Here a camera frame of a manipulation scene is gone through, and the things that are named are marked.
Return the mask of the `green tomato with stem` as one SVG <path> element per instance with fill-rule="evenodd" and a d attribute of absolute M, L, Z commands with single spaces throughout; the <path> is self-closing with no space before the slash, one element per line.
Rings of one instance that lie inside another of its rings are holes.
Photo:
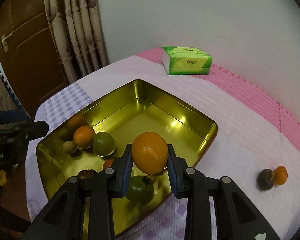
<path fill-rule="evenodd" d="M 145 205 L 154 196 L 153 181 L 147 176 L 133 176 L 130 178 L 126 198 L 134 203 Z"/>

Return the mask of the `beige patterned curtain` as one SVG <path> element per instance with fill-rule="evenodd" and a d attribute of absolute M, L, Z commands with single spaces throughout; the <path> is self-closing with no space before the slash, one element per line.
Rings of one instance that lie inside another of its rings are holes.
<path fill-rule="evenodd" d="M 108 65 L 98 0 L 44 0 L 44 8 L 69 84 Z"/>

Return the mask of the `small brown kiwi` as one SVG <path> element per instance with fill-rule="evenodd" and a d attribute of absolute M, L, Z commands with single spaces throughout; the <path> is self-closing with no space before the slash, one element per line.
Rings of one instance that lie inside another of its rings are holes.
<path fill-rule="evenodd" d="M 72 155 L 77 151 L 77 146 L 73 141 L 65 141 L 63 143 L 63 151 L 66 154 Z"/>

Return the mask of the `dark mangosteen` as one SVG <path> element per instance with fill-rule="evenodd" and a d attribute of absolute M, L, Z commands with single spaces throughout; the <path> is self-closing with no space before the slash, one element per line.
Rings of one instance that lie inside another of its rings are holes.
<path fill-rule="evenodd" d="M 77 178 L 78 179 L 87 179 L 87 178 L 91 178 L 93 176 L 95 176 L 97 174 L 97 172 L 93 169 L 90 170 L 81 170 L 78 175 Z"/>
<path fill-rule="evenodd" d="M 268 191 L 274 186 L 274 172 L 270 169 L 262 170 L 257 176 L 257 185 L 261 191 Z"/>

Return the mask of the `dark mangosteen back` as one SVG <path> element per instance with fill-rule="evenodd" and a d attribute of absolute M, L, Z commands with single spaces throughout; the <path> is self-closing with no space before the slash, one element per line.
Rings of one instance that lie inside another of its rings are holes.
<path fill-rule="evenodd" d="M 257 176 L 257 185 L 261 191 L 268 191 L 274 186 L 274 172 L 270 169 L 262 170 Z"/>

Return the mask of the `pink purple checked tablecloth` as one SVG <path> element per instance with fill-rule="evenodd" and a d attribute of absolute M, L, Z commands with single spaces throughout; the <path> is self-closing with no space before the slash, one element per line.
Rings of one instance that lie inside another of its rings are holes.
<path fill-rule="evenodd" d="M 56 128 L 110 91 L 143 79 L 213 119 L 218 134 L 197 168 L 231 177 L 262 212 L 281 239 L 300 228 L 300 124 L 276 100 L 240 76 L 213 65 L 208 75 L 169 76 L 162 49 L 122 59 L 66 87 L 42 103 L 36 120 Z M 261 191 L 257 176 L 284 166 L 287 181 Z"/>

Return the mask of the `large orange mandarin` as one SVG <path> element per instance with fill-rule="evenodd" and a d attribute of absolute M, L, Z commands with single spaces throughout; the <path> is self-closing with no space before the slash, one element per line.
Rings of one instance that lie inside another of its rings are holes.
<path fill-rule="evenodd" d="M 74 143 L 82 149 L 89 148 L 95 136 L 95 131 L 89 125 L 81 126 L 74 132 Z"/>

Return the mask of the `red gold toffee tin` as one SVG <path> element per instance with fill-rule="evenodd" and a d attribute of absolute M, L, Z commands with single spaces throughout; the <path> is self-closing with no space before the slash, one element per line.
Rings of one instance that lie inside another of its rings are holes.
<path fill-rule="evenodd" d="M 95 130 L 115 140 L 111 158 L 123 155 L 126 145 L 145 132 L 155 132 L 171 144 L 177 156 L 196 165 L 217 135 L 218 126 L 207 115 L 172 94 L 143 80 L 133 80 L 91 103 L 79 114 Z M 75 156 L 63 151 L 74 133 L 63 122 L 36 148 L 40 178 L 47 198 L 80 171 L 101 171 L 105 159 L 92 150 Z"/>

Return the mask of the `small back orange mandarin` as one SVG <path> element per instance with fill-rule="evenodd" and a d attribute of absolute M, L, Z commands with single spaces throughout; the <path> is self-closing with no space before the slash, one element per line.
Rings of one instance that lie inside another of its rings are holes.
<path fill-rule="evenodd" d="M 288 179 L 288 172 L 284 166 L 279 166 L 274 171 L 274 184 L 283 185 Z"/>

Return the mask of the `red tomato front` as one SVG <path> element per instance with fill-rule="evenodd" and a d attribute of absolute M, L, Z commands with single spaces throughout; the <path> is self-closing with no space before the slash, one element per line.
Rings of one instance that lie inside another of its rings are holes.
<path fill-rule="evenodd" d="M 112 166 L 114 159 L 108 159 L 103 164 L 103 170 L 110 168 Z"/>

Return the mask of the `dark mangosteen front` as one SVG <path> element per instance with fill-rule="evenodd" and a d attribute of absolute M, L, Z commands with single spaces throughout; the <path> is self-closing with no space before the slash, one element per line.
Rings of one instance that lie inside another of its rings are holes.
<path fill-rule="evenodd" d="M 97 172 L 93 169 L 90 170 L 81 170 L 78 175 L 77 178 L 78 179 L 87 179 L 87 178 L 91 178 L 93 176 L 95 176 L 97 174 Z"/>

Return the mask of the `green tomato front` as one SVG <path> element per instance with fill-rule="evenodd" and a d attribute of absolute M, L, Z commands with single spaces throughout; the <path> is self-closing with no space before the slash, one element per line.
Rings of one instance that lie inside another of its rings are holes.
<path fill-rule="evenodd" d="M 114 138 L 106 132 L 98 132 L 93 140 L 93 152 L 99 156 L 107 157 L 115 151 Z"/>

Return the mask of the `yellow-orange mandarin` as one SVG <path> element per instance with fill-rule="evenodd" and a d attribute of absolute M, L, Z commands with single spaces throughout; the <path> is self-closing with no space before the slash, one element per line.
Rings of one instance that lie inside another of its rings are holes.
<path fill-rule="evenodd" d="M 167 142 L 158 133 L 142 133 L 132 143 L 132 158 L 136 167 L 143 173 L 160 173 L 167 165 Z"/>

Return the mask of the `green tissue pack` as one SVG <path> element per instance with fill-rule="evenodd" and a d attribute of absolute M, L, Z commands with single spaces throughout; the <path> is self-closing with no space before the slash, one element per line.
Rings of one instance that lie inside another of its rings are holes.
<path fill-rule="evenodd" d="M 162 63 L 168 75 L 209 74 L 212 57 L 199 48 L 163 47 Z"/>

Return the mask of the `brown wooden door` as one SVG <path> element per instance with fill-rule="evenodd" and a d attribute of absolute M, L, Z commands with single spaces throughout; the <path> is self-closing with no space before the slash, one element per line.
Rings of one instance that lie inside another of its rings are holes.
<path fill-rule="evenodd" d="M 9 50 L 4 52 L 1 36 L 10 33 Z M 67 86 L 44 0 L 6 0 L 0 7 L 0 63 L 31 117 L 42 103 Z"/>

